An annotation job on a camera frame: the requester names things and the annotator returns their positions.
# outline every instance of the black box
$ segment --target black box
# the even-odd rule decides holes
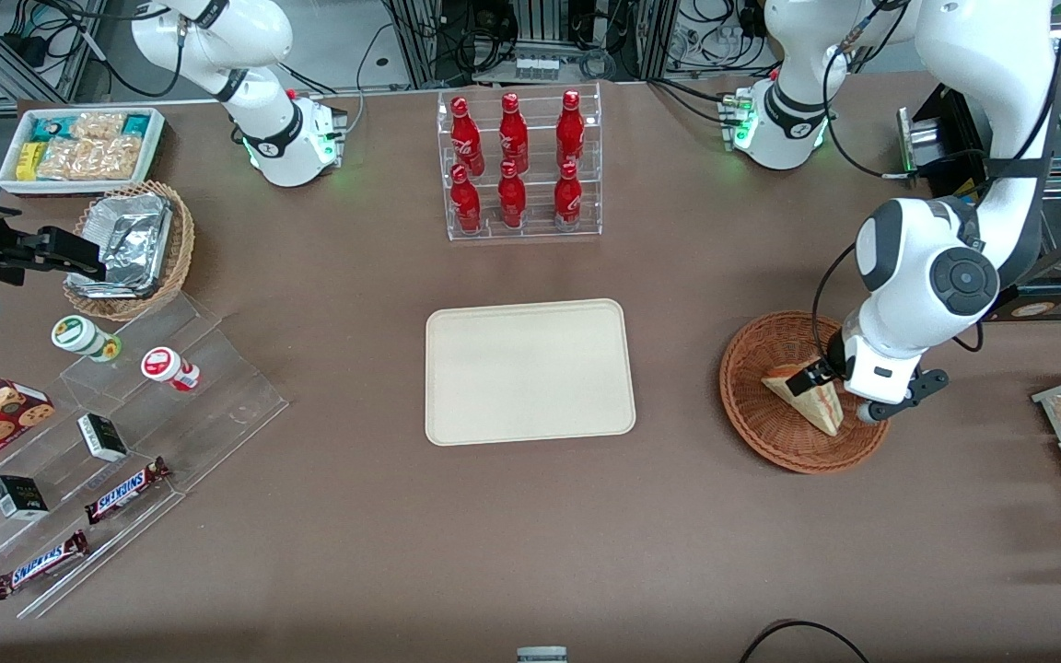
[[[40,520],[47,516],[47,504],[34,479],[8,474],[0,474],[0,509],[12,520]]]
[[[77,419],[76,423],[81,426],[81,436],[84,437],[85,444],[88,444],[88,453],[93,454],[94,457],[117,463],[125,458],[126,453],[129,453],[125,449],[122,436],[117,433],[117,425],[114,425],[112,421],[105,419],[104,416],[93,415],[89,412],[88,415]]]

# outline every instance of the red bottle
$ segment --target red bottle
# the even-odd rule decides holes
[[[463,164],[453,164],[453,188],[450,197],[453,198],[453,211],[460,226],[460,232],[476,234],[481,232],[481,197],[477,188],[469,181],[469,172]]]
[[[584,116],[580,115],[580,93],[569,89],[563,92],[563,112],[555,125],[555,158],[559,165],[572,160],[580,162],[584,156]]]
[[[580,196],[584,188],[576,179],[576,162],[569,160],[560,167],[559,173],[559,181],[555,184],[555,227],[563,232],[571,232],[580,224]]]
[[[519,177],[519,168],[512,159],[502,162],[502,180],[498,182],[498,197],[502,200],[502,223],[518,230],[526,217],[527,189]]]
[[[480,176],[485,172],[485,157],[481,156],[481,132],[477,123],[469,117],[469,104],[464,97],[454,97],[450,103],[453,109],[453,151],[457,162],[466,164],[469,175]]]
[[[519,95],[502,94],[502,124],[498,126],[502,139],[502,158],[512,159],[519,172],[530,168],[530,143],[527,140],[527,121],[519,110]]]

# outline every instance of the brown wicker basket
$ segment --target brown wicker basket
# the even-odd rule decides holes
[[[836,320],[818,317],[822,338],[839,327]],[[827,436],[761,382],[776,366],[805,364],[817,356],[808,314],[782,311],[741,329],[719,365],[719,396],[740,436],[761,456],[805,474],[849,470],[866,460],[889,425],[859,421],[855,411],[863,399],[838,386],[845,416],[837,437]]]
[[[144,311],[166,306],[182,289],[186,273],[191,267],[191,251],[194,249],[194,221],[191,219],[191,210],[186,209],[182,198],[173,189],[161,185],[160,181],[143,181],[141,185],[126,186],[125,189],[118,189],[117,192],[106,193],[104,197],[136,196],[138,193],[158,193],[159,196],[166,197],[174,205],[170,238],[166,241],[168,243],[166,243],[161,284],[155,294],[144,299],[89,299],[80,297],[65,285],[64,297],[72,302],[72,307],[75,307],[76,311],[85,315],[126,322]],[[76,234],[84,231],[88,210],[91,210],[92,206],[102,199],[104,198],[93,200],[88,209],[81,214],[81,222],[76,223]]]

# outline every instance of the brown tabletop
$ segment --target brown tabletop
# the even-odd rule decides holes
[[[848,81],[848,150],[892,168],[893,110],[930,89]],[[0,610],[0,660],[492,662],[566,645],[575,663],[720,662],[781,617],[883,662],[1061,660],[1061,457],[1028,399],[1061,383],[1061,324],[927,353],[953,385],[857,469],[770,466],[726,420],[723,349],[753,316],[806,308],[902,190],[830,146],[766,171],[645,85],[603,93],[605,234],[514,247],[447,241],[434,94],[369,98],[348,164],[289,190],[248,168],[219,105],[164,106],[156,176],[198,229],[186,290],[292,406],[48,616]],[[5,199],[20,227],[71,227],[85,205]],[[0,286],[0,377],[42,386],[70,364],[47,339],[70,307],[58,276],[27,278]],[[822,310],[863,294],[842,268]],[[425,439],[433,311],[589,297],[625,310],[631,433]],[[793,656],[847,652],[785,632],[753,660]]]

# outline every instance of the snickers bar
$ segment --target snickers bar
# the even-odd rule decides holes
[[[142,494],[146,488],[155,485],[157,479],[168,474],[170,474],[170,469],[166,467],[163,459],[160,456],[156,457],[155,461],[144,466],[142,471],[139,471],[134,477],[126,478],[126,482],[121,486],[114,488],[112,491],[108,491],[100,500],[86,506],[85,512],[88,514],[88,524],[95,525],[97,523],[101,523],[102,520],[105,520],[108,516],[112,516],[115,511],[118,511],[118,509],[121,509],[132,500],[136,499],[136,496]]]
[[[88,555],[88,539],[85,538],[83,529],[76,529],[68,541],[64,541],[63,544],[17,568],[14,574],[0,576],[0,600],[13,595],[22,585],[48,574],[74,557],[83,557],[84,555]]]

